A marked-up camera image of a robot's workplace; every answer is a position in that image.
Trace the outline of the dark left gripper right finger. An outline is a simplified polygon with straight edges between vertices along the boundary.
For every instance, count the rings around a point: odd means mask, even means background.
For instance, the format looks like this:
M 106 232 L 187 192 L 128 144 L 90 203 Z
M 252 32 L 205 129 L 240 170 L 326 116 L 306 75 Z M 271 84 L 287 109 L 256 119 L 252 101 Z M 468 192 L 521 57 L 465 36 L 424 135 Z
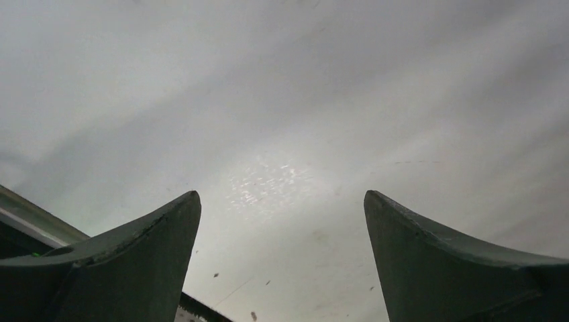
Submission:
M 391 321 L 567 321 L 568 261 L 466 235 L 377 191 L 364 197 Z

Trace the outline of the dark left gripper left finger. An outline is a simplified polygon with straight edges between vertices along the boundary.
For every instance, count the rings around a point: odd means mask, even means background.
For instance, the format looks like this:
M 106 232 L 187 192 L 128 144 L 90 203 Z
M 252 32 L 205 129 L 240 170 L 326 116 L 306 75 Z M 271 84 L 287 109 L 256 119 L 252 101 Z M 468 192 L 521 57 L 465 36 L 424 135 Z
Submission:
M 195 191 L 88 240 L 1 261 L 2 321 L 173 321 L 201 216 Z

